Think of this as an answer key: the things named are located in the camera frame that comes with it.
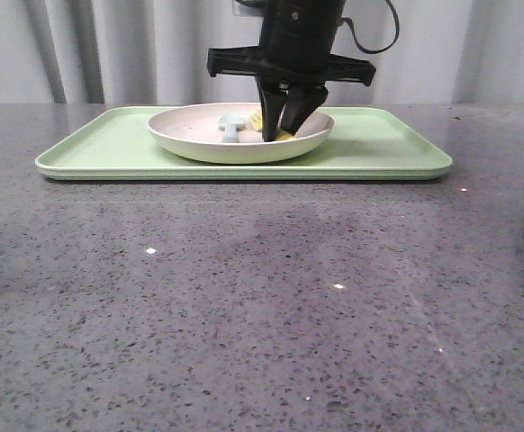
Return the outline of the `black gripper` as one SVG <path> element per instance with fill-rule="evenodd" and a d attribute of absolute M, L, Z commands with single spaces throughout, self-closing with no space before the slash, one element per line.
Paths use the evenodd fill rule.
<path fill-rule="evenodd" d="M 344 6 L 343 1 L 268 1 L 258 45 L 208 51 L 211 77 L 256 79 L 264 141 L 282 131 L 296 134 L 326 101 L 325 83 L 372 84 L 372 63 L 331 52 Z"/>

